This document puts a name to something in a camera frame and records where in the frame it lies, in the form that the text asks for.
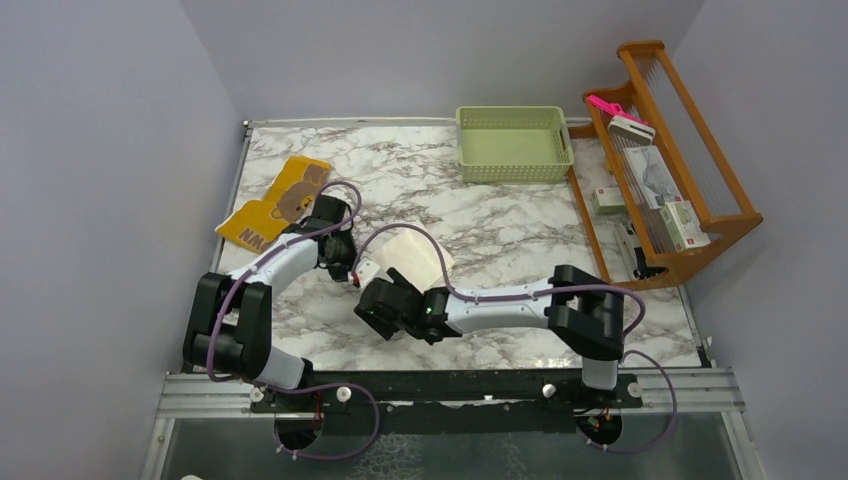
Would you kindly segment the white towel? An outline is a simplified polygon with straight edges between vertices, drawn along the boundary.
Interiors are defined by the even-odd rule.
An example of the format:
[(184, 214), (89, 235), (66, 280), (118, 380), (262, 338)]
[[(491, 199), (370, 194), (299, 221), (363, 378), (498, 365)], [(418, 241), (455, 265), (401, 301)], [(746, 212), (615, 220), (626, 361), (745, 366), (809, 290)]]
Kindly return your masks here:
[(380, 233), (371, 242), (367, 258), (385, 272), (394, 268), (421, 292), (445, 285), (436, 248), (417, 230), (393, 228)]

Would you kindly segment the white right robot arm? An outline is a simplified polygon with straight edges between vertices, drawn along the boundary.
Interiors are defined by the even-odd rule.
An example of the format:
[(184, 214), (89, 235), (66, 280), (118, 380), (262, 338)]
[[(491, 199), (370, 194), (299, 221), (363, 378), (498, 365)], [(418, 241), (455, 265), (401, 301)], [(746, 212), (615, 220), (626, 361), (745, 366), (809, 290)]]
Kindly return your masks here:
[(391, 269), (363, 289), (354, 312), (386, 340), (404, 331), (430, 345), (482, 330), (548, 330), (582, 359), (579, 398), (600, 407), (617, 392), (624, 303), (624, 289), (570, 265), (534, 283), (482, 290), (420, 291)]

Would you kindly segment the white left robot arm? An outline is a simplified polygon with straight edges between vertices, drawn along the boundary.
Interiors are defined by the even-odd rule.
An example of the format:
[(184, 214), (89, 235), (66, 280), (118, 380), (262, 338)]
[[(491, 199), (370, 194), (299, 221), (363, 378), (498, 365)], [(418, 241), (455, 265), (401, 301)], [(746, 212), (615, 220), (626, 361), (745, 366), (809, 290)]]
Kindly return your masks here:
[(240, 379), (276, 387), (285, 407), (298, 411), (313, 401), (310, 361), (272, 344), (276, 297), (316, 269), (345, 282), (357, 255), (352, 223), (358, 206), (319, 195), (310, 215), (287, 226), (247, 265), (198, 281), (182, 345), (185, 363), (203, 367), (214, 381)]

